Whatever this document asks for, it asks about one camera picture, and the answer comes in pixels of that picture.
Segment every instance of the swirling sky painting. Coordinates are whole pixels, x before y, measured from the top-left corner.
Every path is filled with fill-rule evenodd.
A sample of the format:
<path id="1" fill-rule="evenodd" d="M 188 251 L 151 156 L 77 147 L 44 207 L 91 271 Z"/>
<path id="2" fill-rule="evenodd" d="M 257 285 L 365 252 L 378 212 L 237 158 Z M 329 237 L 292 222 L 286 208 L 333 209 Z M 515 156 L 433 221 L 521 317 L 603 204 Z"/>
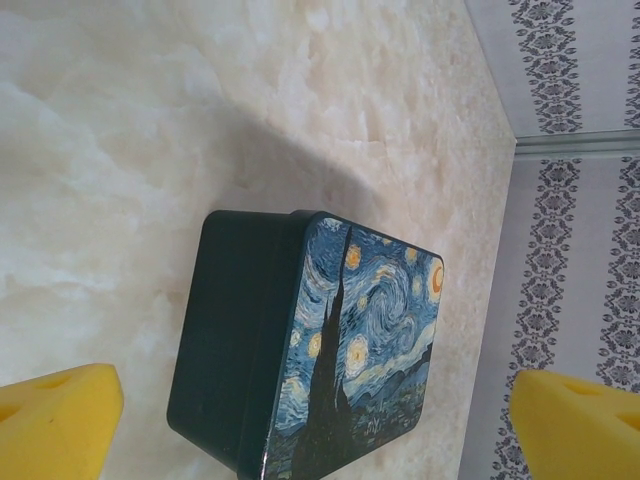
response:
<path id="1" fill-rule="evenodd" d="M 417 423 L 439 257 L 346 222 L 311 232 L 266 477 L 313 480 Z"/>

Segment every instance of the damask pattern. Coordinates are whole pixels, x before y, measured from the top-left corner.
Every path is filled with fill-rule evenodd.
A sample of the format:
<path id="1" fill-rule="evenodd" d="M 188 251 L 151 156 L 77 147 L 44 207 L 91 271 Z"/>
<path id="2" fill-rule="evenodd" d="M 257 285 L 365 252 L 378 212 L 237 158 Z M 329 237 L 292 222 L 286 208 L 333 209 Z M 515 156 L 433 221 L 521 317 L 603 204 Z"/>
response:
<path id="1" fill-rule="evenodd" d="M 563 272 L 567 268 L 568 241 L 571 238 L 572 210 L 580 175 L 580 159 L 543 160 L 535 200 L 536 211 L 531 227 L 529 253 L 526 257 L 525 281 L 511 347 L 511 373 L 507 376 L 504 406 L 501 408 L 500 440 L 496 443 L 496 475 L 492 480 L 529 479 L 529 469 L 509 419 L 509 399 L 517 373 L 525 369 L 544 369 L 553 364 L 558 331 L 557 315 L 564 293 Z"/>
<path id="2" fill-rule="evenodd" d="M 633 8 L 640 10 L 640 2 L 636 2 Z M 633 19 L 631 28 L 632 30 L 640 29 L 640 17 Z M 634 44 L 640 43 L 640 35 L 631 37 L 631 42 Z M 640 46 L 631 49 L 629 59 L 640 60 Z M 629 65 L 629 70 L 632 72 L 627 80 L 630 88 L 627 90 L 626 106 L 629 107 L 629 110 L 625 112 L 627 118 L 624 120 L 624 124 L 631 128 L 640 128 L 640 63 L 632 63 Z"/>
<path id="3" fill-rule="evenodd" d="M 539 128 L 544 133 L 570 133 L 582 128 L 572 0 L 508 0 L 521 41 L 523 61 L 534 97 Z"/>
<path id="4" fill-rule="evenodd" d="M 625 157 L 609 263 L 607 313 L 597 375 L 605 385 L 640 393 L 640 159 Z"/>

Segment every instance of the dark green box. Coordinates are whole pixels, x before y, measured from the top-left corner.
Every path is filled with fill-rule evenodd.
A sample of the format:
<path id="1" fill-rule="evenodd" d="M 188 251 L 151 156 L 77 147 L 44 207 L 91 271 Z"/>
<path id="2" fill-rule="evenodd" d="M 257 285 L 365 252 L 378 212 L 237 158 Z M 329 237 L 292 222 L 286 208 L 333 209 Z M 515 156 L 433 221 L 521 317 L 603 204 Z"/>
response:
<path id="1" fill-rule="evenodd" d="M 420 417 L 442 259 L 324 212 L 202 229 L 169 425 L 240 479 L 321 478 Z"/>

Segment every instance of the beige marble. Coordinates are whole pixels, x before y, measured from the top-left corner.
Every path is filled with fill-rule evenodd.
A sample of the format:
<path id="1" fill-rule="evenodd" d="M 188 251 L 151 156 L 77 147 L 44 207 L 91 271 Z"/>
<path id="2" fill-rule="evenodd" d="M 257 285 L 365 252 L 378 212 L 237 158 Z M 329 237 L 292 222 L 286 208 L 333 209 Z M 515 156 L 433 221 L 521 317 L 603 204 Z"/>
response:
<path id="1" fill-rule="evenodd" d="M 514 139 L 462 0 L 4 0 L 0 384 L 114 363 L 104 479 L 231 479 L 165 408 L 199 228 L 327 209 L 443 255 L 425 408 L 332 479 L 454 479 Z"/>

